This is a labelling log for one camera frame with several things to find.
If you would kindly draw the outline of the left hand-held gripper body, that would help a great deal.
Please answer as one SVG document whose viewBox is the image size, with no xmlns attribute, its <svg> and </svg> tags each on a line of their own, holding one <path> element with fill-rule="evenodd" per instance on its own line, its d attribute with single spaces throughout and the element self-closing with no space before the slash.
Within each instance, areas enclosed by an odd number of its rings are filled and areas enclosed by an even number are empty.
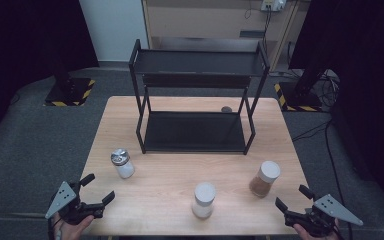
<svg viewBox="0 0 384 240">
<path fill-rule="evenodd" d="M 45 213 L 45 218 L 50 219 L 56 213 L 70 225 L 77 225 L 86 217 L 102 218 L 105 204 L 86 204 L 80 200 L 82 183 L 68 183 L 63 181 L 56 191 L 51 204 Z"/>
</svg>

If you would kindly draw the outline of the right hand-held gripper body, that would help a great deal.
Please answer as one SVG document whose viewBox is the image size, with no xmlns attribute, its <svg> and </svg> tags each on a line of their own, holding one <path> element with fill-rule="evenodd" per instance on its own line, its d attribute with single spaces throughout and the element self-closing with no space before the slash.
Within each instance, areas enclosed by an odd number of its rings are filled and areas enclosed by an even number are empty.
<svg viewBox="0 0 384 240">
<path fill-rule="evenodd" d="M 290 211 L 284 206 L 285 225 L 293 227 L 301 225 L 312 237 L 327 237 L 335 231 L 335 220 L 343 220 L 358 226 L 363 221 L 343 206 L 330 194 L 313 201 L 311 208 L 306 208 L 304 213 Z"/>
</svg>

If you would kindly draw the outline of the white-lid jar of brown powder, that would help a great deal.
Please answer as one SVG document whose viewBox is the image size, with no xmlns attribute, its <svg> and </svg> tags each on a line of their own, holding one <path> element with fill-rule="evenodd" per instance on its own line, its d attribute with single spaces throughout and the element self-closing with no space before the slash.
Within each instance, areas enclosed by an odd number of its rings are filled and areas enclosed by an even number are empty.
<svg viewBox="0 0 384 240">
<path fill-rule="evenodd" d="M 272 184 L 280 176 L 281 170 L 279 165 L 274 161 L 264 161 L 249 184 L 249 188 L 253 194 L 264 198 L 271 190 Z"/>
</svg>

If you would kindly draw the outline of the silver-lid jar of white powder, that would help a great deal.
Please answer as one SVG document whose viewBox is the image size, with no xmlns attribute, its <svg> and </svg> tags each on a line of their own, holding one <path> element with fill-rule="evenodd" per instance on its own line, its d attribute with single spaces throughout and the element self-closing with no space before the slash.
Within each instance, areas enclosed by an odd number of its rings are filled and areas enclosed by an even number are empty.
<svg viewBox="0 0 384 240">
<path fill-rule="evenodd" d="M 134 174 L 135 168 L 130 161 L 130 155 L 126 149 L 114 150 L 111 153 L 110 159 L 122 179 L 127 179 Z"/>
</svg>

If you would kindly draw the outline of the black metal two-tier rack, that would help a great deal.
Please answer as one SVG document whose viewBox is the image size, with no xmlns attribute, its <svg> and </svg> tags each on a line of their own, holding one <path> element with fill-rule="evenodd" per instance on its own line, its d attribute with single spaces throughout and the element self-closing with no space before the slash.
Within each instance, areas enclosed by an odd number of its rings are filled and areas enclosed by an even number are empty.
<svg viewBox="0 0 384 240">
<path fill-rule="evenodd" d="M 256 135 L 253 114 L 270 68 L 263 42 L 253 51 L 191 51 L 144 49 L 136 41 L 128 66 L 144 153 L 248 153 Z M 151 88 L 235 89 L 242 96 L 236 111 L 155 110 Z"/>
</svg>

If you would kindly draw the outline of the person's left hand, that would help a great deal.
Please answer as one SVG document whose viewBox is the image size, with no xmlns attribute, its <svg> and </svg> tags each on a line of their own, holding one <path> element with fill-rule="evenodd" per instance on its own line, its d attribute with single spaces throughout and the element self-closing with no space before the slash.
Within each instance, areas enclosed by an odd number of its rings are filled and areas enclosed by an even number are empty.
<svg viewBox="0 0 384 240">
<path fill-rule="evenodd" d="M 91 225 L 94 217 L 87 216 L 77 225 L 66 223 L 58 213 L 53 216 L 50 240 L 80 240 L 82 233 Z"/>
</svg>

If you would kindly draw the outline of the person's right hand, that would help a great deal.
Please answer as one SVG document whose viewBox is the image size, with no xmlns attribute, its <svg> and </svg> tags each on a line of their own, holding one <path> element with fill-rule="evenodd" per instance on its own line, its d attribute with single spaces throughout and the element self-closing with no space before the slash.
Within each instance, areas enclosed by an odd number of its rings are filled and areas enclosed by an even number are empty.
<svg viewBox="0 0 384 240">
<path fill-rule="evenodd" d="M 294 224 L 293 228 L 302 240 L 340 240 L 335 232 L 332 232 L 325 237 L 314 237 L 310 235 L 309 232 L 299 224 Z"/>
</svg>

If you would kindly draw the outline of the white-lid jar of white powder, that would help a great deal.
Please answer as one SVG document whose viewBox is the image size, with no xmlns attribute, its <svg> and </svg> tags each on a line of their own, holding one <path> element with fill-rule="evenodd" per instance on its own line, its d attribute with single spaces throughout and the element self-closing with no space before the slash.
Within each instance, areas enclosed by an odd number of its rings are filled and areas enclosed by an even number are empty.
<svg viewBox="0 0 384 240">
<path fill-rule="evenodd" d="M 215 186 L 209 182 L 199 183 L 194 190 L 192 213 L 200 219 L 207 219 L 213 212 L 213 201 L 216 196 Z"/>
</svg>

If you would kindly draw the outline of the black stand with striped base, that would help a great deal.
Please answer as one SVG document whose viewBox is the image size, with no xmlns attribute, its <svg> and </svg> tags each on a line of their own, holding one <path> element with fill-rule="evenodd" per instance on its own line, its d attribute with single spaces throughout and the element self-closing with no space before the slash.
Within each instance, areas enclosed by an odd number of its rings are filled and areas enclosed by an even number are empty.
<svg viewBox="0 0 384 240">
<path fill-rule="evenodd" d="M 321 71 L 305 69 L 296 83 L 279 82 L 275 85 L 281 108 L 284 111 L 320 112 L 322 104 L 319 97 L 311 92 L 320 79 Z"/>
<path fill-rule="evenodd" d="M 49 50 L 47 64 L 55 83 L 45 98 L 45 106 L 82 106 L 95 84 L 90 78 L 73 78 L 63 65 L 59 55 Z"/>
</svg>

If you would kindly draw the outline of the black curtain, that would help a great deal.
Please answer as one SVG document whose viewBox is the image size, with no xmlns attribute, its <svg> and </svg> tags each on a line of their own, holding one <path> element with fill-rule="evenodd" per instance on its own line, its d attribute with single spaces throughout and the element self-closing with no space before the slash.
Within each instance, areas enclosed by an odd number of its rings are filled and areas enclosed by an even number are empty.
<svg viewBox="0 0 384 240">
<path fill-rule="evenodd" d="M 0 0 L 0 122 L 23 86 L 97 64 L 80 0 Z"/>
<path fill-rule="evenodd" d="M 304 95 L 327 69 L 340 80 L 333 116 L 361 178 L 384 192 L 384 0 L 311 0 L 291 68 Z"/>
</svg>

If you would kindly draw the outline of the white panel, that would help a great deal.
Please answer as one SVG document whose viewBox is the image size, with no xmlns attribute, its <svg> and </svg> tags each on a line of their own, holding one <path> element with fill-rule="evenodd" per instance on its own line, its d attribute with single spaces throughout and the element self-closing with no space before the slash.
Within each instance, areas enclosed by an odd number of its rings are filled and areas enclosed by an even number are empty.
<svg viewBox="0 0 384 240">
<path fill-rule="evenodd" d="M 148 47 L 142 0 L 80 0 L 99 61 L 127 62 L 137 39 Z"/>
</svg>

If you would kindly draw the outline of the dark grey flat object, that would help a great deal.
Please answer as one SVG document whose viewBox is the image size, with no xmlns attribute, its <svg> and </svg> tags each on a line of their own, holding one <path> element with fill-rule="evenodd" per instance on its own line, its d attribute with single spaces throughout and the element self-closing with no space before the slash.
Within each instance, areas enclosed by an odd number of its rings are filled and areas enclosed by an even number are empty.
<svg viewBox="0 0 384 240">
<path fill-rule="evenodd" d="M 239 33 L 240 38 L 263 38 L 265 36 L 264 30 L 241 30 Z"/>
</svg>

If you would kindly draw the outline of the white power strip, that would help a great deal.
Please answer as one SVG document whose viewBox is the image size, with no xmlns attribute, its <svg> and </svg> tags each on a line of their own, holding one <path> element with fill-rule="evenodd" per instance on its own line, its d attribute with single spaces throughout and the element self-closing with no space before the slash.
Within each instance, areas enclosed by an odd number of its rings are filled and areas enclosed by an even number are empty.
<svg viewBox="0 0 384 240">
<path fill-rule="evenodd" d="M 265 12 L 280 12 L 286 6 L 286 0 L 262 0 L 261 10 Z"/>
</svg>

